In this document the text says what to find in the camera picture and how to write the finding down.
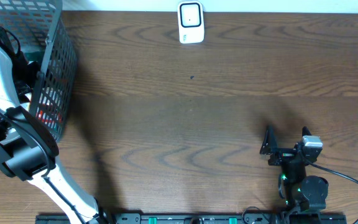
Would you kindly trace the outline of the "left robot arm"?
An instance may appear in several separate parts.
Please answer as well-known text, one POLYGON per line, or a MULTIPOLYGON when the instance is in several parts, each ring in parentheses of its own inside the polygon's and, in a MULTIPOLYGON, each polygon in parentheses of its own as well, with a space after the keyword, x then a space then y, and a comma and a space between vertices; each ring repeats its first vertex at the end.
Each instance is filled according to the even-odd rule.
POLYGON ((0 26, 0 171, 39 188, 66 214, 70 223, 104 223, 96 199, 65 170, 57 142, 27 109, 40 66, 29 62, 15 35, 0 26))

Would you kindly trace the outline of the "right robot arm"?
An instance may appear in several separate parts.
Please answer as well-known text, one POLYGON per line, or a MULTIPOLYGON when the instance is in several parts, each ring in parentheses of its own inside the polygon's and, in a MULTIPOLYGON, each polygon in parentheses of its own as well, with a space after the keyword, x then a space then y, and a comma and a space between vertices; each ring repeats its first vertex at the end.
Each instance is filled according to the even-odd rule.
POLYGON ((286 202, 286 209, 271 214, 269 223, 322 222, 320 211, 326 208, 329 184, 322 177, 306 174, 306 166, 316 162, 322 149, 320 137, 312 135, 306 126, 292 148, 279 147, 273 127, 267 126, 260 153, 270 156, 270 166, 281 168, 278 191, 286 202))

